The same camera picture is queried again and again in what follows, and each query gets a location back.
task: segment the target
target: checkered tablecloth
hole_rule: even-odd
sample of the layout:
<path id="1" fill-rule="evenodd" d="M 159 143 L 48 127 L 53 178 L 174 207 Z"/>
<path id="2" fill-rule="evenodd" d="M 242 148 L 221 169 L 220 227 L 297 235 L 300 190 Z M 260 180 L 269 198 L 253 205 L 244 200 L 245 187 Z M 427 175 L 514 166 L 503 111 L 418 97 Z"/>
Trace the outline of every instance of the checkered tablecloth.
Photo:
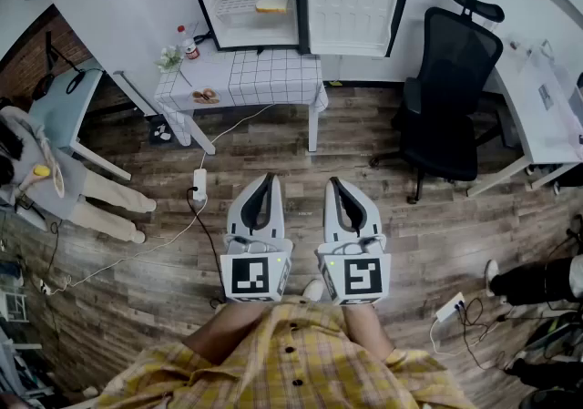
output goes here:
<path id="1" fill-rule="evenodd" d="M 206 34 L 205 23 L 187 29 Z M 199 45 L 200 57 L 183 59 L 160 77 L 154 98 L 182 145 L 190 144 L 193 109 L 247 105 L 294 104 L 328 106 L 320 58 L 295 49 L 218 52 L 212 40 Z"/>

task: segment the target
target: refrigerator door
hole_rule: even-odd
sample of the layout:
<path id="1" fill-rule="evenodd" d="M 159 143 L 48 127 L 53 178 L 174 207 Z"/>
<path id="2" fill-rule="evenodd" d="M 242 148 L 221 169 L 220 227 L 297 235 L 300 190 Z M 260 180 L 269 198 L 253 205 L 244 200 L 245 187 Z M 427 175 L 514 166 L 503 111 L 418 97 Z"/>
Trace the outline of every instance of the refrigerator door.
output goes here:
<path id="1" fill-rule="evenodd" d="M 405 0 L 298 0 L 300 50 L 389 56 Z"/>

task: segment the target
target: yellow plaid shirt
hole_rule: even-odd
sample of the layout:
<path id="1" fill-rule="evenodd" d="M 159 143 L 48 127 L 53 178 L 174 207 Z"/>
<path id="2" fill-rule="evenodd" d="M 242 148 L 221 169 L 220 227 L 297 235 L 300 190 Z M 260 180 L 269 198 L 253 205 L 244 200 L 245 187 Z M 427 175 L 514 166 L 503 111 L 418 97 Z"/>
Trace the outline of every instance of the yellow plaid shirt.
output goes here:
<path id="1" fill-rule="evenodd" d="M 300 299 L 266 312 L 221 365 L 182 343 L 142 352 L 97 407 L 474 408 L 428 353 L 395 350 L 382 362 L 347 338 L 340 307 Z"/>

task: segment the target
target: bottle with red cap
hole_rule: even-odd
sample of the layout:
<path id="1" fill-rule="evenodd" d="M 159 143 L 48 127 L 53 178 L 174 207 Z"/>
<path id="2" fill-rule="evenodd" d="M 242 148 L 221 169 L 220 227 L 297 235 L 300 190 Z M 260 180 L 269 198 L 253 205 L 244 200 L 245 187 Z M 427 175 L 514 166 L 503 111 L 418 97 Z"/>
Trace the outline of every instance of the bottle with red cap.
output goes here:
<path id="1" fill-rule="evenodd" d="M 197 48 L 196 44 L 194 43 L 194 39 L 191 36 L 187 36 L 186 29 L 184 26 L 179 26 L 179 33 L 180 33 L 180 43 L 182 46 L 182 51 L 186 54 L 188 59 L 196 59 L 200 56 L 199 49 Z"/>

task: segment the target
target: office chair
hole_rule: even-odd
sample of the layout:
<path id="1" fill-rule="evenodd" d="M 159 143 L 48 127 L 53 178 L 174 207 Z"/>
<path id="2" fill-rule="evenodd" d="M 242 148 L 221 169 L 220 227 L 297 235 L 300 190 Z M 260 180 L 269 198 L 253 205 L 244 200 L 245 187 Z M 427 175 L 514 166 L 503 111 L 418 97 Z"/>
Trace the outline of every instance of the office chair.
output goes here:
<path id="1" fill-rule="evenodd" d="M 502 22 L 504 11 L 477 0 L 454 1 L 463 7 L 461 15 L 439 7 L 425 12 L 421 70 L 417 78 L 406 79 L 403 104 L 392 119 L 401 131 L 399 151 L 369 162 L 376 168 L 381 160 L 403 158 L 417 167 L 417 191 L 407 197 L 412 204 L 421 198 L 425 173 L 448 180 L 477 176 L 474 125 L 468 115 L 476 111 L 503 47 L 496 35 L 472 22 L 472 14 Z"/>

